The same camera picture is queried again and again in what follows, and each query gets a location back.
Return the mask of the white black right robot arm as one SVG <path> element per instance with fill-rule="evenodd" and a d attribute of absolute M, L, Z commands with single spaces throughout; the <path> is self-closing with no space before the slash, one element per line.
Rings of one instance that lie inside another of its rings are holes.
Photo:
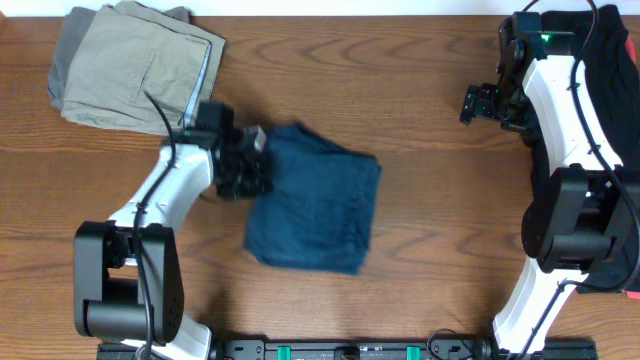
<path fill-rule="evenodd" d="M 547 333 L 574 291 L 639 282 L 639 73 L 614 5 L 523 10 L 499 26 L 498 81 L 467 89 L 460 120 L 496 121 L 532 150 L 525 264 L 475 359 L 593 359 Z"/>

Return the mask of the navy blue shorts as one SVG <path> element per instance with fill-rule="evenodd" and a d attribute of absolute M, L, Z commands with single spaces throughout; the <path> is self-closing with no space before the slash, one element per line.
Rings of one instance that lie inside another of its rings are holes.
<path fill-rule="evenodd" d="M 272 267 L 356 275 L 371 240 L 382 167 L 301 124 L 267 132 L 273 190 L 249 212 L 244 248 Z"/>

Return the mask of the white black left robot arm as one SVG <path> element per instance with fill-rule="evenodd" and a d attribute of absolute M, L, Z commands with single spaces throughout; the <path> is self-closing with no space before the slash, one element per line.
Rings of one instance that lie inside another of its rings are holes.
<path fill-rule="evenodd" d="M 75 233 L 74 325 L 102 341 L 100 359 L 217 359 L 213 331 L 184 310 L 176 238 L 202 193 L 227 201 L 272 188 L 267 136 L 238 128 L 233 110 L 203 102 L 195 120 L 168 128 L 159 158 L 133 197 Z"/>

